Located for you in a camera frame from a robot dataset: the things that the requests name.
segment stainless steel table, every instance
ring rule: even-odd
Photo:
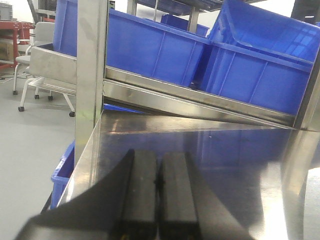
[[[188,151],[254,239],[317,240],[319,141],[319,132],[105,111],[60,205],[107,175],[128,149],[152,150],[159,161],[166,152]]]

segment blue storage crate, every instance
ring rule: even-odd
[[[60,162],[54,170],[51,181],[53,190],[51,195],[50,209],[57,207],[57,204],[64,192],[75,166],[75,142],[71,143],[60,159]]]
[[[77,0],[58,0],[53,50],[77,55]],[[210,40],[110,9],[107,65],[189,86]]]
[[[104,110],[112,110],[112,111],[143,114],[142,111],[137,111],[137,110],[133,110],[133,109],[130,109],[130,108],[125,108],[125,107],[121,107],[121,106],[115,106],[115,105],[106,104],[106,103],[103,105],[103,109]]]
[[[320,29],[240,0],[225,0],[208,36],[279,58],[295,57],[314,62],[320,45]]]
[[[200,90],[296,115],[312,63],[288,61],[226,43],[212,45]]]
[[[78,0],[58,0],[53,33],[53,50],[77,55]]]
[[[175,27],[178,29],[182,29],[182,30],[188,29],[188,21],[187,20],[182,19],[180,17],[170,15],[170,14],[163,15],[161,17],[161,23],[167,24],[169,26],[172,26],[172,27]],[[195,34],[205,37],[207,35],[208,30],[209,30],[209,27],[197,24]]]

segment floor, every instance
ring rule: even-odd
[[[10,76],[3,73],[0,77]],[[51,174],[74,139],[75,118],[69,117],[61,94],[53,93],[54,100],[48,101],[48,93],[40,91],[36,100],[33,87],[25,111],[18,112],[24,80],[17,82],[18,95],[12,95],[13,80],[4,81],[0,79],[0,239],[12,240],[45,205],[53,187]]]

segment chair leg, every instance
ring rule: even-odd
[[[54,99],[54,96],[52,96],[52,91],[50,90],[48,100],[52,101]]]
[[[68,103],[69,108],[71,109],[71,112],[69,113],[69,116],[70,117],[74,117],[75,116],[75,108],[74,108],[74,106],[72,105],[72,103],[71,103],[71,101],[70,101],[70,99],[69,99],[67,94],[63,93],[63,96],[64,96],[66,102]]]
[[[38,87],[35,88],[34,99],[39,99],[39,88]]]
[[[28,90],[28,85],[33,80],[35,80],[35,78],[29,78],[24,83],[22,96],[21,96],[21,101],[20,101],[20,106],[18,107],[19,112],[24,112],[25,111],[24,105],[25,105],[25,101],[26,101],[26,94],[27,94],[27,90]]]
[[[13,77],[13,91],[12,91],[12,94],[13,95],[18,95],[18,91],[16,90],[17,88],[17,75],[18,75],[18,68],[20,66],[20,63],[18,63],[16,66],[15,66],[15,69],[14,69],[14,77]]]

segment steel shelf rail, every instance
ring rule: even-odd
[[[102,112],[103,95],[114,101],[171,116],[320,131],[320,57],[297,116],[291,116],[136,74],[105,70],[108,2],[78,0],[75,159]]]

